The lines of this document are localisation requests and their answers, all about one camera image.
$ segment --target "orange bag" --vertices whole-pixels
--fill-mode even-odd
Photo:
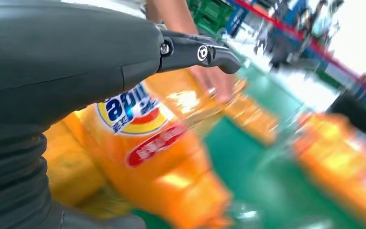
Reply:
[[[299,119],[304,134],[293,143],[310,176],[366,221],[366,143],[338,115],[307,114]]]
[[[178,229],[226,226],[230,193],[200,140],[143,83],[65,122],[116,189],[139,208]]]

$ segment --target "prosthetic arm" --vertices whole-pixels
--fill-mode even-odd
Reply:
[[[51,200],[42,133],[72,111],[192,65],[239,69],[225,47],[83,5],[0,0],[0,229],[142,228]]]

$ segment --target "plastic wrap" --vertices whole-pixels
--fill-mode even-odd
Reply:
[[[300,163],[335,199],[366,221],[366,136],[342,116],[304,114],[293,142]]]
[[[155,97],[189,126],[201,122],[203,133],[225,115],[247,134],[266,145],[272,144],[277,138],[278,118],[242,94],[246,80],[234,79],[234,99],[227,105],[205,95],[187,70],[156,74],[145,83]]]

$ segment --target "bolt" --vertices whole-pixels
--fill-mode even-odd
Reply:
[[[169,47],[169,45],[168,44],[166,44],[166,43],[163,43],[162,45],[161,45],[161,54],[162,55],[166,55],[166,54],[168,54],[170,52],[170,47]]]

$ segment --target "person's arm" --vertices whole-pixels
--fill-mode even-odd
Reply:
[[[154,6],[169,30],[198,34],[186,0],[148,0],[147,4]]]

